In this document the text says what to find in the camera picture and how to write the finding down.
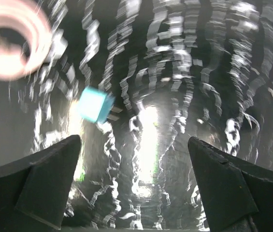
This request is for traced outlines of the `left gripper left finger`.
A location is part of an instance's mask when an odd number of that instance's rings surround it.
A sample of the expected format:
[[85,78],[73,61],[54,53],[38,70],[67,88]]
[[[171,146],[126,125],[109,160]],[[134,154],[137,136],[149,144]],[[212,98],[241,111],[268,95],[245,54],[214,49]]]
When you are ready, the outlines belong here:
[[79,135],[0,167],[0,232],[57,232],[81,150]]

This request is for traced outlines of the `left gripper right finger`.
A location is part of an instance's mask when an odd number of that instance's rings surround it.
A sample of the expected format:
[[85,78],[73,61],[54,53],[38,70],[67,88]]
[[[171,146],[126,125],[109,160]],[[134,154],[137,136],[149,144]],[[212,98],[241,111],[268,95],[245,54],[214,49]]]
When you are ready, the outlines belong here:
[[212,232],[273,232],[273,171],[191,137],[188,150]]

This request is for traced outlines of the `dark teal charger plug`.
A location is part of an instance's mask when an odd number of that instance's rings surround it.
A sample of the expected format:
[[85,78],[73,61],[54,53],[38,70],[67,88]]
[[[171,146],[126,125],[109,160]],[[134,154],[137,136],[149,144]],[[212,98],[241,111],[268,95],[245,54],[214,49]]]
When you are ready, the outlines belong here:
[[77,110],[82,119],[91,123],[103,124],[107,119],[117,121],[123,110],[114,105],[115,97],[94,87],[86,87],[77,103]]

